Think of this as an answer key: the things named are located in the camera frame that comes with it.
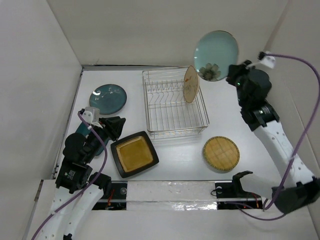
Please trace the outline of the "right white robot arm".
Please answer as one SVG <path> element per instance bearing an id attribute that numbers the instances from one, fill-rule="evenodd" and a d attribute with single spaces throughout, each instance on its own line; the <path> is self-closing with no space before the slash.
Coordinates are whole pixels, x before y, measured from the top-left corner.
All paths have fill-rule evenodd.
<path id="1" fill-rule="evenodd" d="M 273 160 L 280 183 L 246 170 L 232 177 L 237 197 L 254 193 L 275 204 L 283 214 L 314 203 L 320 197 L 320 180 L 303 163 L 287 138 L 280 118 L 266 97 L 272 84 L 269 75 L 246 60 L 228 67 L 226 81 L 236 88 L 241 116 Z"/>

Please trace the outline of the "light green flower plate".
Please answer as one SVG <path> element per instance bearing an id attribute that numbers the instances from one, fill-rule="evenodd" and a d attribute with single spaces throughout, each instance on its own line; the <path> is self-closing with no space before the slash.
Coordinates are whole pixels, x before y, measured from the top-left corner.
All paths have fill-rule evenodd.
<path id="1" fill-rule="evenodd" d="M 234 36 L 216 30 L 198 41 L 193 55 L 194 67 L 203 80 L 217 82 L 228 75 L 229 66 L 237 63 L 238 56 L 239 47 Z"/>

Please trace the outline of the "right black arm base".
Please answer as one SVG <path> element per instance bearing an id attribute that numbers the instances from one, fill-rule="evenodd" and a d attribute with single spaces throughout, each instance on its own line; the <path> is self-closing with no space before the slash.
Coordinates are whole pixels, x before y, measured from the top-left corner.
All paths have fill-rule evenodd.
<path id="1" fill-rule="evenodd" d="M 230 181 L 215 182 L 210 194 L 216 198 L 218 210 L 262 209 L 262 198 L 250 192 L 236 193 Z"/>

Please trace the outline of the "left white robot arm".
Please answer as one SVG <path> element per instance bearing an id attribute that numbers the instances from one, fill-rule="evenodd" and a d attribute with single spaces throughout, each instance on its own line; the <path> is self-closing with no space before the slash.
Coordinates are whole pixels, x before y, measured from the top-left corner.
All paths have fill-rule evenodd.
<path id="1" fill-rule="evenodd" d="M 94 122 L 83 114 L 79 118 L 87 132 L 66 138 L 50 212 L 33 240 L 75 240 L 98 200 L 113 195 L 111 177 L 101 170 L 93 172 L 89 164 L 100 152 L 107 152 L 109 141 L 118 140 L 126 120 L 115 116 Z"/>

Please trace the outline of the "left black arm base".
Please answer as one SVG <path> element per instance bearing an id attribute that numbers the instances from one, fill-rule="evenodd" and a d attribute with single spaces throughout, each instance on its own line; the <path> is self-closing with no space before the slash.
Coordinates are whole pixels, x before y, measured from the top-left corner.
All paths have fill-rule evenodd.
<path id="1" fill-rule="evenodd" d="M 103 196 L 93 207 L 94 211 L 117 211 L 127 209 L 127 181 L 113 181 L 109 195 Z"/>

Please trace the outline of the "beige floral round plate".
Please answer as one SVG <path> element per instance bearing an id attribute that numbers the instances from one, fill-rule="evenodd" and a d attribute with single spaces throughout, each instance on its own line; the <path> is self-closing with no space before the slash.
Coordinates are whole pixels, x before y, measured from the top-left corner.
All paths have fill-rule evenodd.
<path id="1" fill-rule="evenodd" d="M 200 89 L 199 77 L 196 69 L 190 65 L 183 79 L 183 96 L 187 103 L 192 103 Z"/>

